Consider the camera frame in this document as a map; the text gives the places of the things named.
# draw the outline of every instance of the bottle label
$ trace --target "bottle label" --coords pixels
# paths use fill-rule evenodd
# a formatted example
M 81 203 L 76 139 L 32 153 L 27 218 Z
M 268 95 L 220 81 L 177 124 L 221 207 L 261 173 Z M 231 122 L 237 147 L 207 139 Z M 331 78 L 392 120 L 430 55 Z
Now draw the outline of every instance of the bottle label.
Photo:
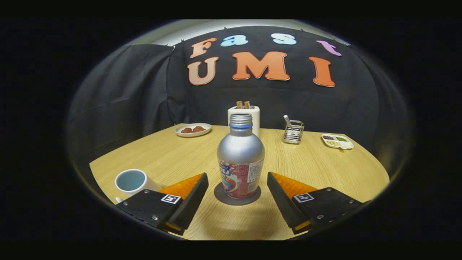
M 248 164 L 233 164 L 219 160 L 223 187 L 232 198 L 248 198 L 258 187 L 264 158 Z

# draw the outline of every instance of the coaster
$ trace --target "coaster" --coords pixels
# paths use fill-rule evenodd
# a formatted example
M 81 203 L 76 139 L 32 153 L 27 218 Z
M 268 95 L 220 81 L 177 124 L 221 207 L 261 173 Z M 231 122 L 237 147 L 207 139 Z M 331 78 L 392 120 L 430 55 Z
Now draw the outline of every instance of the coaster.
M 239 206 L 239 205 L 247 205 L 247 204 L 250 204 L 258 200 L 258 198 L 261 195 L 261 189 L 260 189 L 260 186 L 257 186 L 257 190 L 249 198 L 231 198 L 225 193 L 223 184 L 218 183 L 218 185 L 215 186 L 215 190 L 213 191 L 213 193 L 215 194 L 215 197 L 217 198 L 217 200 L 223 202 L 224 204 Z

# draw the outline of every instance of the orange letter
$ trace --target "orange letter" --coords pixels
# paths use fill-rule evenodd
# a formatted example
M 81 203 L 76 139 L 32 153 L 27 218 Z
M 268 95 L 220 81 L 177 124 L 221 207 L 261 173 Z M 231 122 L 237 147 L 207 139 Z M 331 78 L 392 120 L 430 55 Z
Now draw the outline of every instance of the orange letter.
M 316 68 L 316 78 L 313 79 L 313 82 L 325 87 L 334 87 L 335 83 L 330 78 L 330 61 L 318 57 L 310 57 L 310 60 L 314 62 Z
M 250 74 L 247 73 L 247 68 L 256 78 L 260 78 L 268 67 L 268 73 L 265 78 L 269 80 L 289 80 L 290 76 L 286 74 L 284 66 L 284 57 L 287 56 L 284 52 L 270 51 L 261 61 L 259 61 L 250 52 L 238 52 L 232 55 L 236 58 L 236 74 L 233 75 L 235 80 L 248 80 Z
M 199 78 L 199 65 L 201 64 L 201 62 L 193 62 L 190 65 L 188 65 L 189 82 L 196 86 L 205 85 L 211 82 L 215 77 L 215 61 L 217 60 L 218 57 L 212 57 L 204 61 L 205 63 L 207 63 L 207 75 L 203 78 Z
M 202 55 L 206 53 L 207 51 L 204 50 L 204 48 L 208 49 L 212 44 L 210 42 L 216 41 L 216 38 L 210 38 L 208 40 L 202 41 L 200 43 L 193 44 L 191 47 L 193 47 L 193 54 L 191 55 L 191 59 L 194 57 L 197 57 L 199 55 Z

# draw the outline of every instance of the divided white tray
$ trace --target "divided white tray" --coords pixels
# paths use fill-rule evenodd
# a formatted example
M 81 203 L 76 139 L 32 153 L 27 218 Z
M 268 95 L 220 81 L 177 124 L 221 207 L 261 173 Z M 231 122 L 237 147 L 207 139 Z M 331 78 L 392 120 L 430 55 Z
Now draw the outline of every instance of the divided white tray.
M 344 150 L 351 149 L 354 147 L 354 144 L 345 136 L 337 136 L 337 135 L 329 135 L 329 134 L 322 134 L 321 139 L 326 143 L 327 146 L 332 148 L 342 148 Z

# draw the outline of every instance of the wooden table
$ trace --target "wooden table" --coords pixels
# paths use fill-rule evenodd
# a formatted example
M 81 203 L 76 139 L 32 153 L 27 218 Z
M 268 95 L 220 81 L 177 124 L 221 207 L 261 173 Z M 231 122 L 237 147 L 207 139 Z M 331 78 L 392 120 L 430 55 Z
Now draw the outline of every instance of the wooden table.
M 120 147 L 90 163 L 102 191 L 116 204 L 116 197 L 128 196 L 114 185 L 123 170 L 141 169 L 161 187 L 206 172 L 209 188 L 183 238 L 190 240 L 283 240 L 294 237 L 266 185 L 267 173 L 285 175 L 318 189 L 327 186 L 361 202 L 373 199 L 389 183 L 380 162 L 366 149 L 354 144 L 351 150 L 330 148 L 321 133 L 304 132 L 300 144 L 282 142 L 283 130 L 260 129 L 266 150 L 260 178 L 261 197 L 249 205 L 231 206 L 219 202 L 213 189 L 221 182 L 217 147 L 228 134 L 227 126 L 191 138 L 179 137 L 174 129 L 151 134 Z

